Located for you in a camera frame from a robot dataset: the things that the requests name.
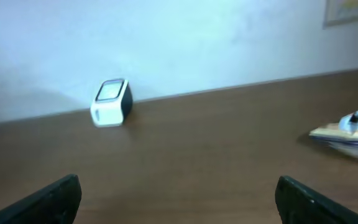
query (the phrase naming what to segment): black panel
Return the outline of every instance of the black panel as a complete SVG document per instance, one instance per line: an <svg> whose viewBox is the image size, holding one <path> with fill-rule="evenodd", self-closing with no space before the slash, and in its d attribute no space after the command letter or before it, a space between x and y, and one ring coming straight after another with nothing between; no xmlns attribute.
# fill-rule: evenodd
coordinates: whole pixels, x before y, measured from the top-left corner
<svg viewBox="0 0 358 224"><path fill-rule="evenodd" d="M129 112L131 112L133 103L134 101L132 99L131 88L129 88L129 83L128 83L127 88L125 89L124 92L124 96L122 97L122 101L121 101L121 109L124 115L124 119L126 119L127 116L129 115Z"/></svg>
<svg viewBox="0 0 358 224"><path fill-rule="evenodd" d="M81 201L78 176L71 174L0 211L0 224L71 224Z"/></svg>
<svg viewBox="0 0 358 224"><path fill-rule="evenodd" d="M284 224L358 224L358 214L291 177L280 178L275 199Z"/></svg>

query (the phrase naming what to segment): white boat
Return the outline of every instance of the white boat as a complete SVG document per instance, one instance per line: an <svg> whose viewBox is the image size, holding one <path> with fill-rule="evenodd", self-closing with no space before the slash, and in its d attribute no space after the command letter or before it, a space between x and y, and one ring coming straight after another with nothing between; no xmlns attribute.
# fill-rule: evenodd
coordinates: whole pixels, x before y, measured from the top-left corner
<svg viewBox="0 0 358 224"><path fill-rule="evenodd" d="M313 130L310 137L358 158L358 111L343 117L339 123Z"/></svg>

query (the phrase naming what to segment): white device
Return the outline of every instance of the white device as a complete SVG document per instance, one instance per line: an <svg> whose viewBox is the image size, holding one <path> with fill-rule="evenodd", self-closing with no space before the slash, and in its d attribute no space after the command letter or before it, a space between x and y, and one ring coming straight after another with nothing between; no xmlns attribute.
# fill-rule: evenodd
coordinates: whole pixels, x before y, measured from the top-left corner
<svg viewBox="0 0 358 224"><path fill-rule="evenodd" d="M91 116L97 127L121 125L132 109L128 80L105 81L91 105Z"/></svg>

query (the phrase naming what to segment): white wall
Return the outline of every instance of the white wall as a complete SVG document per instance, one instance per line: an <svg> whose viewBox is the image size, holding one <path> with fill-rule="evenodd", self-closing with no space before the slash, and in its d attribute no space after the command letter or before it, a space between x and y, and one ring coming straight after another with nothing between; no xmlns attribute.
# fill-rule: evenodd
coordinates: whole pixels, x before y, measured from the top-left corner
<svg viewBox="0 0 358 224"><path fill-rule="evenodd" d="M358 23L325 0L0 0L0 121L358 67Z"/></svg>

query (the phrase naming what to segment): device screen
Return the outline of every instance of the device screen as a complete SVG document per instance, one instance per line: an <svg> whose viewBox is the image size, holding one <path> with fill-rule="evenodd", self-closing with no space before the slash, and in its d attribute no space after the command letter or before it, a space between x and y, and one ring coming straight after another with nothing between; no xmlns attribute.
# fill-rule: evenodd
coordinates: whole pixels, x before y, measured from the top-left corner
<svg viewBox="0 0 358 224"><path fill-rule="evenodd" d="M105 82L99 90L96 100L111 100L117 98L123 83L122 80Z"/></svg>

